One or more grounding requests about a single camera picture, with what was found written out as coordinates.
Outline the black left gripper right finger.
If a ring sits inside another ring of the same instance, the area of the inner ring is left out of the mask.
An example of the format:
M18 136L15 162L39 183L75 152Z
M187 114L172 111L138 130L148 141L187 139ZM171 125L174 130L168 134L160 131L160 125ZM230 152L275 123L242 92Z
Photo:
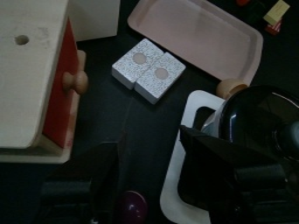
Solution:
M187 190L211 224L299 224L299 198L275 159L186 126L180 142Z

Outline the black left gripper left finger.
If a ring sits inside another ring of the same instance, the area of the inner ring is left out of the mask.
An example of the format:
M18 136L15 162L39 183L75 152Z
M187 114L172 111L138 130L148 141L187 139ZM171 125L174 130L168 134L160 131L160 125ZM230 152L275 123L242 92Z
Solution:
M112 224L118 176L118 143L102 143L46 179L32 224Z

